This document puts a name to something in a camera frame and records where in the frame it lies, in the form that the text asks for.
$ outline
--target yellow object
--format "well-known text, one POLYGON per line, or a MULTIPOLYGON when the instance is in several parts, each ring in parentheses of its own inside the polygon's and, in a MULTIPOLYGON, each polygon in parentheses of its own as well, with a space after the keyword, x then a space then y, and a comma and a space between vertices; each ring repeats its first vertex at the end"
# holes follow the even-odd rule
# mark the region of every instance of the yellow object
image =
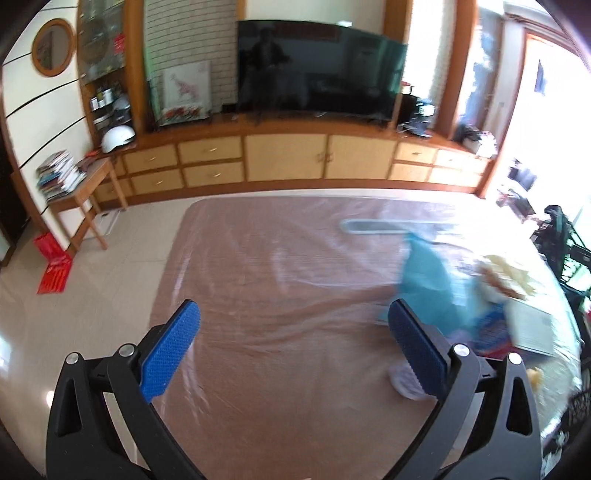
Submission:
POLYGON ((528 368, 526 372, 532 390, 534 391, 534 393, 538 393, 538 390, 540 389, 540 385, 542 383, 542 370, 540 370, 539 368, 528 368))

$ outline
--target round mirror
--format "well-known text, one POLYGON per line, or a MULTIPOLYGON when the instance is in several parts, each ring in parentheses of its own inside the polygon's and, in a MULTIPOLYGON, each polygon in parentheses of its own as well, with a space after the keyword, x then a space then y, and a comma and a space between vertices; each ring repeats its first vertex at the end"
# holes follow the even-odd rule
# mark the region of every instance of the round mirror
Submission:
POLYGON ((63 72, 74 55, 74 32, 61 18, 50 20, 41 27, 33 41, 33 64, 46 77, 63 72))

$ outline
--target blue bag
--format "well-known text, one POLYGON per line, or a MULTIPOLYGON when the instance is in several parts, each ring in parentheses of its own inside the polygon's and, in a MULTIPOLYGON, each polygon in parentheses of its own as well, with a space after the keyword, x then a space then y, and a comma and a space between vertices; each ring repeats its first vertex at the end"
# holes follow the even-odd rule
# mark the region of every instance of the blue bag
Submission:
POLYGON ((407 234, 407 241, 410 255, 392 301, 405 300, 423 323, 435 325, 445 336, 457 330, 473 336, 481 308, 476 280, 452 275, 430 243, 414 233, 407 234))

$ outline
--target television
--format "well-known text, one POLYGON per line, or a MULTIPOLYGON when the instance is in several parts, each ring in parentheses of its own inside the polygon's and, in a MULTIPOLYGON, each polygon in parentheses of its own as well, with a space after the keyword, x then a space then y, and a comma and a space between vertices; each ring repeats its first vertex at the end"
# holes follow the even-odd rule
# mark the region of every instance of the television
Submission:
POLYGON ((316 22, 238 22, 238 111, 339 113, 390 121, 407 46, 316 22))

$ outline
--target mattress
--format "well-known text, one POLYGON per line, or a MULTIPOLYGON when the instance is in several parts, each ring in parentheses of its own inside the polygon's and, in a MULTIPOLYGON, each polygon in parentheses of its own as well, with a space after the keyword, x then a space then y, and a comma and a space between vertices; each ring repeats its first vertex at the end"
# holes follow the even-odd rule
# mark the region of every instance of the mattress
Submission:
POLYGON ((151 315, 164 323, 184 299, 201 331, 154 405, 212 480, 381 479, 435 403, 390 384, 402 359, 376 320, 395 295, 404 235, 351 235, 346 219, 406 220, 454 268, 487 252, 527 259, 547 285, 560 340, 538 398, 547 429, 576 389, 568 305, 527 237, 505 231, 481 202, 351 197, 218 197, 181 223, 151 315), (441 231, 433 225, 445 225, 441 231))

